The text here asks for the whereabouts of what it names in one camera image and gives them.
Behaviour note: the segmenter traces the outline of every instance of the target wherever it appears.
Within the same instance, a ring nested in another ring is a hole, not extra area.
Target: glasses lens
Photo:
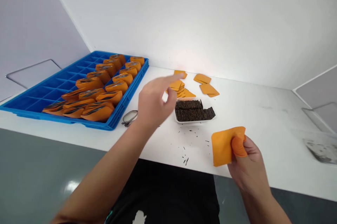
[[[124,122],[130,122],[132,120],[135,120],[137,118],[138,111],[132,110],[129,111],[127,114],[124,115],[123,121]]]

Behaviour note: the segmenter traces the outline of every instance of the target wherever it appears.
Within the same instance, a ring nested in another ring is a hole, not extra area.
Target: forearm
[[[260,198],[245,192],[241,194],[251,224],[291,224],[287,214],[271,193]]]
[[[104,221],[124,188],[145,144],[156,130],[135,121],[83,179],[57,214],[58,220]]]

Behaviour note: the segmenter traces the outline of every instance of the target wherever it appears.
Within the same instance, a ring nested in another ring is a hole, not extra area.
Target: black pants
[[[139,159],[107,223],[132,223],[137,209],[145,223],[219,223],[213,175]]]

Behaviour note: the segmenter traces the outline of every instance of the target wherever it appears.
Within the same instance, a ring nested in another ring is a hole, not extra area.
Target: hand
[[[247,136],[245,142],[235,137],[231,144],[235,157],[228,169],[240,191],[258,199],[272,196],[259,148]]]
[[[148,82],[139,94],[137,121],[143,125],[157,128],[173,112],[176,105],[177,93],[169,85],[180,78],[183,74],[156,78]],[[167,102],[162,100],[164,91],[167,89]]]

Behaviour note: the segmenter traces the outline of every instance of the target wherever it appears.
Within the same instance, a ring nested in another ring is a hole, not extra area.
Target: eyeglasses
[[[129,127],[131,125],[131,123],[134,122],[134,120],[136,119],[137,115],[138,115],[138,111],[137,110],[129,111],[127,114],[125,114],[123,116],[122,125],[124,125],[125,127]]]

